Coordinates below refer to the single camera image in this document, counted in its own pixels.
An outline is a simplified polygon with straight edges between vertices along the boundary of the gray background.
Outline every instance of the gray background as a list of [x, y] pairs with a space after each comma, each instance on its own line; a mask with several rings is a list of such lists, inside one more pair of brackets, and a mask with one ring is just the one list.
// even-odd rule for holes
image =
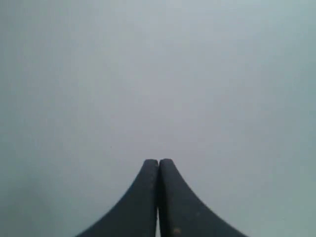
[[0, 236], [74, 236], [147, 158], [251, 237], [315, 236], [315, 8], [1, 0]]

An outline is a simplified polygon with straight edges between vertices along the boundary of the white wall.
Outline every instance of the white wall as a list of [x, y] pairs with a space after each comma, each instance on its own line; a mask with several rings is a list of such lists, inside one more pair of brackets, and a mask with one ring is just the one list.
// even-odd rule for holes
[[0, 236], [74, 236], [147, 158], [251, 237], [315, 236], [315, 8], [0, 1]]

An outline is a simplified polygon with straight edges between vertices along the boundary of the black curved object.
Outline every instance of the black curved object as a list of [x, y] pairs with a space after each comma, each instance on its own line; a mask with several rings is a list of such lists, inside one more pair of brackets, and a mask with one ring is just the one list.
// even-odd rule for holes
[[159, 165], [158, 208], [161, 237], [246, 237], [198, 199], [170, 159]]
[[154, 237], [156, 234], [157, 160], [145, 160], [121, 200], [77, 237]]

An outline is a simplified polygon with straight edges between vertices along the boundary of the white surface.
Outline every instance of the white surface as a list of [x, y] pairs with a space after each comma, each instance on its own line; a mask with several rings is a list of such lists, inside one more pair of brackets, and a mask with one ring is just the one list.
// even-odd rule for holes
[[74, 236], [147, 158], [251, 237], [316, 236], [315, 7], [1, 1], [0, 236]]

